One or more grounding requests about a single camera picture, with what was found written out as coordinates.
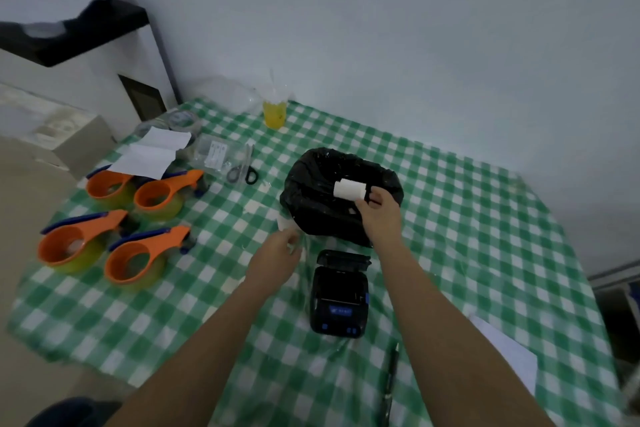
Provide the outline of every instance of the hand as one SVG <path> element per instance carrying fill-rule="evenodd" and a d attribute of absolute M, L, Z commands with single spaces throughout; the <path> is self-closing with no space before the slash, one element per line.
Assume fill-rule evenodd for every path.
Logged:
<path fill-rule="evenodd" d="M 362 215 L 367 237 L 376 251 L 385 243 L 402 241 L 402 215 L 394 197 L 386 189 L 372 187 L 369 199 L 369 203 L 359 199 L 356 206 Z"/>
<path fill-rule="evenodd" d="M 275 232 L 267 237 L 249 261 L 244 282 L 253 284 L 267 296 L 275 294 L 291 277 L 302 255 L 302 248 L 289 253 L 287 244 L 295 245 L 300 235 L 295 229 Z"/>

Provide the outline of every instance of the forearm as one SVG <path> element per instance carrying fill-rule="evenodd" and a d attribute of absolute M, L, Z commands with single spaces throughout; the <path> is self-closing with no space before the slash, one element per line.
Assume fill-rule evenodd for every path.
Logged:
<path fill-rule="evenodd" d="M 400 238 L 376 251 L 436 427 L 553 425 L 500 353 L 431 283 Z"/>
<path fill-rule="evenodd" d="M 207 425 L 265 300 L 262 291 L 243 282 L 107 426 Z"/>

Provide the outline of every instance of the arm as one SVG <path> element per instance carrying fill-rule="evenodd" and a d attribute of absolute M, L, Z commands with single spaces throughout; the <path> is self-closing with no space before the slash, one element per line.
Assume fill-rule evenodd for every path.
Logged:
<path fill-rule="evenodd" d="M 301 249 L 289 254 L 287 248 L 297 240 L 294 230 L 269 236 L 249 262 L 244 282 L 106 427 L 206 426 L 258 311 L 300 261 Z"/>
<path fill-rule="evenodd" d="M 437 427 L 553 426 L 492 344 L 429 280 L 401 236 L 400 207 L 382 188 L 357 201 L 380 257 L 404 347 Z"/>

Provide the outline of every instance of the portable printer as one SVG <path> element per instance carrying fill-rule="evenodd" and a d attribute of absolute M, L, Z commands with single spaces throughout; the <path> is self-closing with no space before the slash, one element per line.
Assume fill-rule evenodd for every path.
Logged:
<path fill-rule="evenodd" d="M 358 338 L 369 316 L 369 282 L 363 272 L 371 257 L 323 250 L 311 289 L 311 328 L 320 334 Z"/>

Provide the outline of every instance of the label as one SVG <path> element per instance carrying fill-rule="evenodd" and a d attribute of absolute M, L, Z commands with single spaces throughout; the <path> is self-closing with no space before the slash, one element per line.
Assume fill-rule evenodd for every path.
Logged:
<path fill-rule="evenodd" d="M 351 307 L 329 306 L 329 312 L 336 316 L 347 316 L 350 318 L 353 313 L 353 309 Z"/>
<path fill-rule="evenodd" d="M 228 145 L 223 144 L 222 142 L 216 142 L 215 140 L 211 143 L 211 147 L 209 148 L 209 154 L 204 161 L 204 165 L 209 167 L 210 169 L 214 169 L 216 171 L 220 171 L 222 169 L 222 164 L 225 163 L 225 156 L 227 155 Z"/>

